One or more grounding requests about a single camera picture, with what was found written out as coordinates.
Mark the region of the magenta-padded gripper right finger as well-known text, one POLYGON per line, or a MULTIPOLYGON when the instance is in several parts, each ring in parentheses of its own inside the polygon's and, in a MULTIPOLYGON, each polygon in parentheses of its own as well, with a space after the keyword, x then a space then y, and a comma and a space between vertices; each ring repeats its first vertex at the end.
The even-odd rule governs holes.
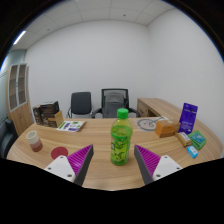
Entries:
POLYGON ((134 155, 145 185, 182 169, 168 155, 159 156, 139 145, 134 146, 134 155))

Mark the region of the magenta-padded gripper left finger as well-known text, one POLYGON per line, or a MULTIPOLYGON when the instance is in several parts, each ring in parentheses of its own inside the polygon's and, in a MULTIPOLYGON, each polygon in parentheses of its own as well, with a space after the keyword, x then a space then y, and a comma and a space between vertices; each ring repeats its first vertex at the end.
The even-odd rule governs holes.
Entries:
POLYGON ((82 186, 94 154, 93 146, 86 146, 68 157, 59 155, 45 171, 82 186))

